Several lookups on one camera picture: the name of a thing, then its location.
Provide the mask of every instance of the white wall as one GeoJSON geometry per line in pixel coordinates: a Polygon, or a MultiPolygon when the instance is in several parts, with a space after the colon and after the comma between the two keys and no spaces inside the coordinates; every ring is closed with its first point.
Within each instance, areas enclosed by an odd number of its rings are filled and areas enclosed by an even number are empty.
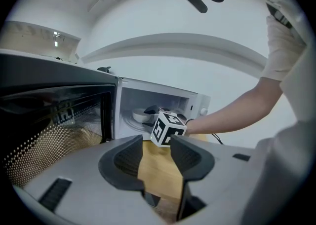
{"type": "Polygon", "coordinates": [[[123,0],[94,24],[86,54],[129,38],[159,33],[191,33],[223,38],[268,55],[263,1],[204,0],[206,14],[186,0],[123,0]]]}
{"type": "Polygon", "coordinates": [[[69,62],[71,62],[71,63],[74,63],[74,64],[76,64],[77,62],[78,62],[78,59],[77,59],[77,57],[76,57],[76,50],[77,50],[77,46],[78,45],[76,45],[73,49],[72,49],[72,51],[71,51],[71,53],[70,53],[70,56],[69,56],[69,62]]]}
{"type": "Polygon", "coordinates": [[[91,34],[91,31],[87,33],[84,37],[82,37],[78,43],[78,46],[76,48],[76,54],[78,54],[80,58],[85,56],[87,53],[87,47],[89,44],[90,34],[91,34]]]}
{"type": "Polygon", "coordinates": [[[71,49],[58,46],[55,47],[54,41],[44,40],[32,35],[22,35],[16,33],[3,32],[0,36],[0,48],[17,50],[41,56],[60,57],[68,61],[71,49]]]}
{"type": "MultiPolygon", "coordinates": [[[[258,81],[250,75],[208,61],[169,56],[121,57],[92,62],[85,66],[92,69],[111,66],[111,72],[118,76],[209,95],[210,113],[221,109],[253,88],[258,81]]],[[[290,105],[282,96],[266,118],[245,129],[219,136],[227,145],[255,147],[259,140],[274,136],[294,122],[295,116],[290,105]]],[[[211,135],[208,138],[209,141],[216,142],[211,135]]]]}
{"type": "Polygon", "coordinates": [[[161,33],[113,43],[79,60],[80,65],[130,56],[171,56],[209,61],[259,78],[267,58],[238,43],[190,33],[161,33]]]}

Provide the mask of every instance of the cube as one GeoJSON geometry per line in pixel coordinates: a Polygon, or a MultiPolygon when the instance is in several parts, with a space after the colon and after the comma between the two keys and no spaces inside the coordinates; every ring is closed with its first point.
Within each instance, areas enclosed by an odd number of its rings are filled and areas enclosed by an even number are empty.
{"type": "Polygon", "coordinates": [[[182,123],[176,114],[160,112],[150,135],[150,140],[158,147],[170,147],[170,136],[183,136],[186,130],[186,125],[182,123]]]}

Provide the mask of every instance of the microwave door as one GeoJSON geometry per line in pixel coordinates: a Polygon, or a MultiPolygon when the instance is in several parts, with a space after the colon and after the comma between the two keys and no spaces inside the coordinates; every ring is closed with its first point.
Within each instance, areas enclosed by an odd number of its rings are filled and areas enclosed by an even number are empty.
{"type": "Polygon", "coordinates": [[[14,185],[113,139],[117,77],[21,55],[0,62],[1,161],[14,185]]]}

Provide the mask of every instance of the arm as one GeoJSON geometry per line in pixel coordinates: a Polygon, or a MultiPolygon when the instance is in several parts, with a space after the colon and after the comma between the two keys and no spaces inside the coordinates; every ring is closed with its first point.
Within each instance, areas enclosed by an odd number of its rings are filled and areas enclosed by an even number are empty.
{"type": "Polygon", "coordinates": [[[258,84],[223,109],[189,121],[187,134],[225,133],[248,127],[267,116],[282,95],[280,81],[260,78],[258,84]]]}

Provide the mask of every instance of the bracelet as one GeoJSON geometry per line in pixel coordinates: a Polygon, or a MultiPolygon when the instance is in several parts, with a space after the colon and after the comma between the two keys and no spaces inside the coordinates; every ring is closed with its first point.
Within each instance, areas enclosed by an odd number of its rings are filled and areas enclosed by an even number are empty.
{"type": "Polygon", "coordinates": [[[186,122],[184,123],[184,125],[187,125],[190,120],[194,120],[194,119],[188,119],[188,120],[186,120],[186,122]]]}

